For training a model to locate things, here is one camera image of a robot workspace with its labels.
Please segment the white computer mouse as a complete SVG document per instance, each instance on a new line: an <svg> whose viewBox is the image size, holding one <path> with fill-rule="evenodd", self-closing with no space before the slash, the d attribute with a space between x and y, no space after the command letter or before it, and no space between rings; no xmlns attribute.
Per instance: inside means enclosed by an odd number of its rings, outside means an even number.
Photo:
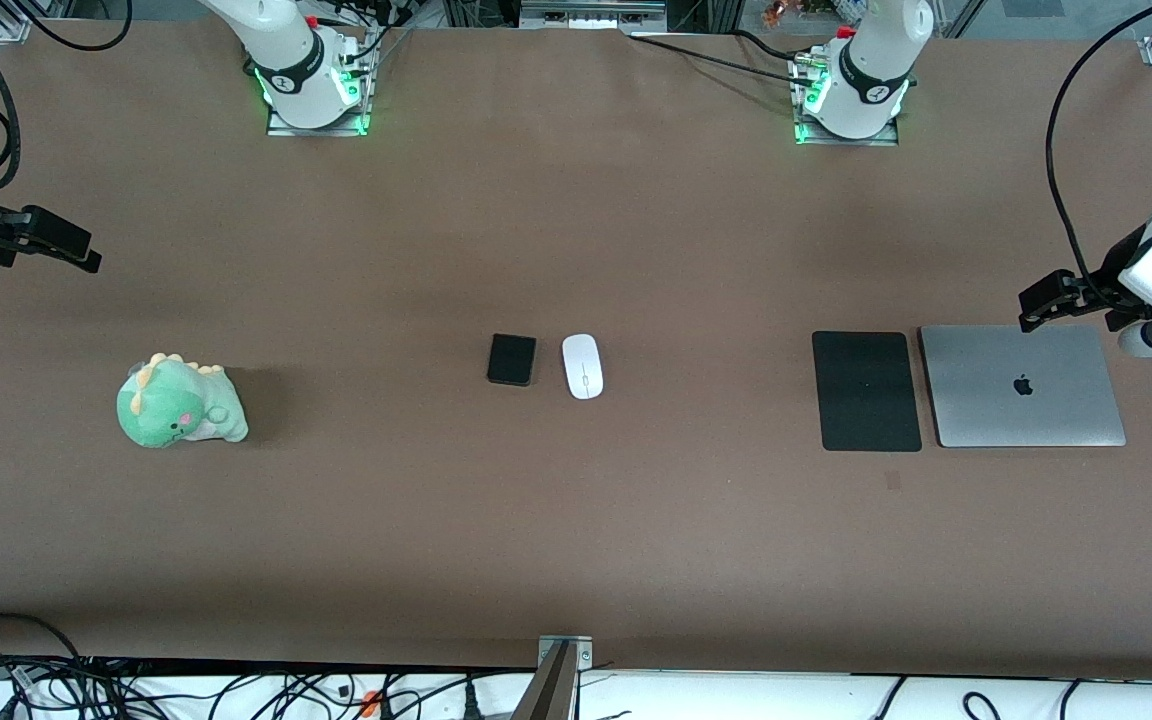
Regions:
<svg viewBox="0 0 1152 720"><path fill-rule="evenodd" d="M591 334L564 338L561 344L568 391L577 400L598 397L604 389L602 357Z"/></svg>

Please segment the black phone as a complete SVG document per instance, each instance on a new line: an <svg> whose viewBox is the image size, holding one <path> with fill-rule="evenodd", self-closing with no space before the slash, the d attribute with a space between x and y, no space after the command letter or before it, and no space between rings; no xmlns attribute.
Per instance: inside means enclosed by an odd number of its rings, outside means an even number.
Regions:
<svg viewBox="0 0 1152 720"><path fill-rule="evenodd" d="M530 386L536 350L536 338L495 333L490 344L486 379L502 386Z"/></svg>

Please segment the black mouse pad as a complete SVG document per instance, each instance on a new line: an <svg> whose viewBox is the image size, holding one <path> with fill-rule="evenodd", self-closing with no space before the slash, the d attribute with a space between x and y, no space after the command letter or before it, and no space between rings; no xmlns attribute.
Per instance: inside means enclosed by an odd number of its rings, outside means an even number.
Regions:
<svg viewBox="0 0 1152 720"><path fill-rule="evenodd" d="M812 351L823 448L922 450L905 334L817 331Z"/></svg>

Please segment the silver laptop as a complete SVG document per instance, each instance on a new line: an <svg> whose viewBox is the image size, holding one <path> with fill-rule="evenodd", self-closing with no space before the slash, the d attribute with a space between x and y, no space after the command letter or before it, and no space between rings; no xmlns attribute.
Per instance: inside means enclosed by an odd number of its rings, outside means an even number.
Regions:
<svg viewBox="0 0 1152 720"><path fill-rule="evenodd" d="M1091 325L923 325L938 442L946 448L1121 447L1126 430Z"/></svg>

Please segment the green dinosaur plush toy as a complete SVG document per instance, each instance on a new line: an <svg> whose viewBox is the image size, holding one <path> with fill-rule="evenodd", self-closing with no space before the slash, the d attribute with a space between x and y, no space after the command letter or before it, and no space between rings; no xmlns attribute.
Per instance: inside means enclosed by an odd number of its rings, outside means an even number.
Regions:
<svg viewBox="0 0 1152 720"><path fill-rule="evenodd" d="M188 363L179 354L156 354L132 367L118 391L116 418L146 448L206 439L237 444L250 432L227 369Z"/></svg>

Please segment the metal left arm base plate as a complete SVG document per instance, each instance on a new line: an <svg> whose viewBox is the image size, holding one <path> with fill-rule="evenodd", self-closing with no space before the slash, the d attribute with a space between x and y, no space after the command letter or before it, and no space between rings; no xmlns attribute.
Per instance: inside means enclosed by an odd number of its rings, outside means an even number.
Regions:
<svg viewBox="0 0 1152 720"><path fill-rule="evenodd" d="M829 132L814 118L795 119L795 142L809 145L831 145L851 147L895 147L899 145L899 124L890 120L881 131L867 138L846 138Z"/></svg>

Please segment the metal rail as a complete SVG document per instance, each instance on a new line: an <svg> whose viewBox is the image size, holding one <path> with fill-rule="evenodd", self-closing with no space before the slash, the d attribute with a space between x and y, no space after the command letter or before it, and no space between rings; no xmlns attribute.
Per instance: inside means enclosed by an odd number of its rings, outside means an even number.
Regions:
<svg viewBox="0 0 1152 720"><path fill-rule="evenodd" d="M521 29L617 29L667 33L666 0L520 0Z"/></svg>

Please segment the aluminium profile bracket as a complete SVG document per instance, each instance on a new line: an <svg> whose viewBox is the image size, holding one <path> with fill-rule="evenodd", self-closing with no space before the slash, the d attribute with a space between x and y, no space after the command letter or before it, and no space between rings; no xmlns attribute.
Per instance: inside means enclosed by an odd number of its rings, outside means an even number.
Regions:
<svg viewBox="0 0 1152 720"><path fill-rule="evenodd" d="M577 720L579 676L593 667L589 635L541 635L538 670L509 720Z"/></svg>

